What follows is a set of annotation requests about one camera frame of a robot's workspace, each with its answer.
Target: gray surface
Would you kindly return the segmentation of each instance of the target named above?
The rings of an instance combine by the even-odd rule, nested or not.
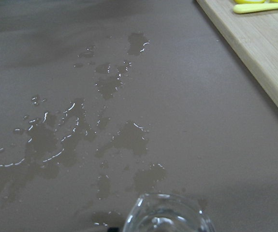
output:
[[[127,55],[139,32],[150,44]],[[77,57],[90,45],[94,57]],[[95,83],[125,59],[105,99]],[[94,72],[107,62],[111,74]],[[13,134],[24,115],[62,122],[76,98],[95,138],[82,108],[40,124],[31,147]],[[0,165],[25,160],[0,167],[0,232],[104,231],[94,223],[123,224],[150,191],[199,200],[219,232],[278,231],[278,109],[193,1],[0,1],[1,147]]]

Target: cutting board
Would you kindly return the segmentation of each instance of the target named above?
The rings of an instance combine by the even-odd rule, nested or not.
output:
[[[197,2],[278,106],[278,10],[241,15],[233,0]]]

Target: water puddle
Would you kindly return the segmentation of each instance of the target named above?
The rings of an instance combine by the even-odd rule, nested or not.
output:
[[[34,102],[38,102],[39,97],[32,97]],[[44,112],[42,117],[27,120],[23,117],[27,128],[15,128],[15,136],[28,135],[29,139],[25,144],[24,157],[12,163],[4,164],[0,159],[0,193],[7,183],[8,196],[3,198],[4,202],[12,202],[16,199],[19,190],[35,176],[46,179],[53,179],[59,173],[59,164],[72,166],[76,163],[76,146],[80,141],[93,141],[96,137],[95,131],[86,121],[86,111],[84,109],[84,99],[75,99],[63,112],[63,116],[58,120],[57,115]],[[6,153],[0,148],[0,154]],[[101,192],[100,197],[105,197],[103,189],[105,179],[99,181]]]
[[[78,57],[83,57],[83,58],[92,58],[95,54],[95,46],[91,45],[86,47],[86,51],[85,52],[81,52],[79,55],[77,55]]]
[[[109,74],[111,72],[111,64],[110,63],[100,64],[96,67],[95,72],[101,74]]]
[[[128,36],[128,43],[130,44],[128,55],[138,56],[144,52],[146,45],[149,44],[149,40],[143,33],[132,33]]]
[[[157,182],[165,179],[167,171],[161,164],[151,164],[149,169],[138,170],[134,175],[134,189],[138,193],[151,191]]]
[[[101,167],[102,169],[108,169],[108,168],[109,168],[109,163],[108,163],[108,161],[107,161],[107,160],[102,161],[101,164],[100,164],[100,167]]]
[[[39,94],[31,97],[31,102],[34,106],[38,106],[39,105],[39,100],[40,100],[40,96]]]
[[[104,156],[105,152],[112,147],[132,150],[133,154],[136,156],[146,154],[148,139],[144,136],[147,132],[148,131],[138,126],[135,122],[128,121],[124,127],[112,137],[110,142],[97,149],[96,156]]]
[[[124,60],[124,64],[117,67],[117,72],[120,74],[124,74],[128,72],[131,67],[132,67],[131,62],[128,60]]]
[[[109,123],[109,121],[111,120],[110,117],[104,117],[103,114],[106,110],[106,106],[104,107],[103,110],[101,110],[101,112],[99,113],[98,117],[99,117],[99,120],[97,121],[97,128],[101,129],[101,130],[104,130],[106,125]]]
[[[104,99],[108,100],[113,97],[113,93],[117,92],[117,88],[123,83],[119,75],[109,76],[107,78],[100,78],[95,84],[98,92],[101,93]]]
[[[110,196],[110,190],[111,190],[111,180],[107,175],[100,175],[97,180],[97,198],[98,200],[103,200],[104,198],[107,198]]]

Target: yellow handle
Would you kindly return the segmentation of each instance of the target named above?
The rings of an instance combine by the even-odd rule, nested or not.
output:
[[[278,9],[278,3],[250,3],[237,4],[234,6],[234,12],[237,14],[251,13],[257,11],[267,11]]]

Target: glass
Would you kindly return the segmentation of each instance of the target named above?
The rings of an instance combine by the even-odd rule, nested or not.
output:
[[[125,222],[123,232],[215,232],[195,202],[174,194],[141,195]]]

